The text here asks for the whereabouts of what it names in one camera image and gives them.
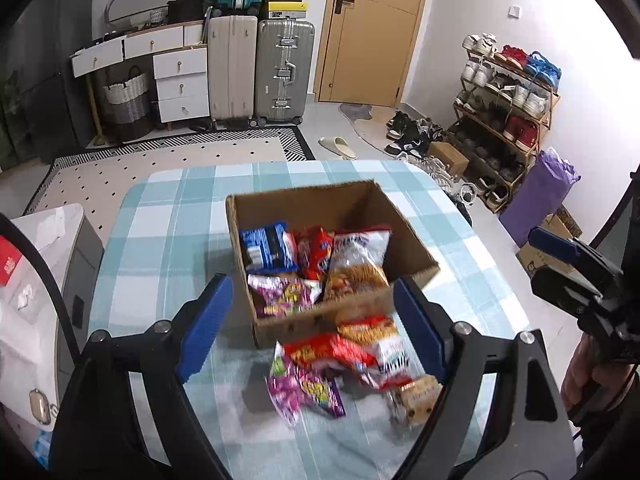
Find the person's hand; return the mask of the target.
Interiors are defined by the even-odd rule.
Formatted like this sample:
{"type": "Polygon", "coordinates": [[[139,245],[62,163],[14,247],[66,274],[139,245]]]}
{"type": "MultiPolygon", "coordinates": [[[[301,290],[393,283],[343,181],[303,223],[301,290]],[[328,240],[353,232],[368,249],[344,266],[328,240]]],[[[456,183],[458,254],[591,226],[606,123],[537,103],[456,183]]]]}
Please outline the person's hand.
{"type": "Polygon", "coordinates": [[[600,400],[582,417],[570,416],[582,432],[602,426],[614,427],[623,422],[639,425],[639,376],[631,364],[598,364],[594,356],[594,340],[582,334],[565,372],[561,396],[569,412],[582,403],[588,382],[603,389],[600,400]]]}

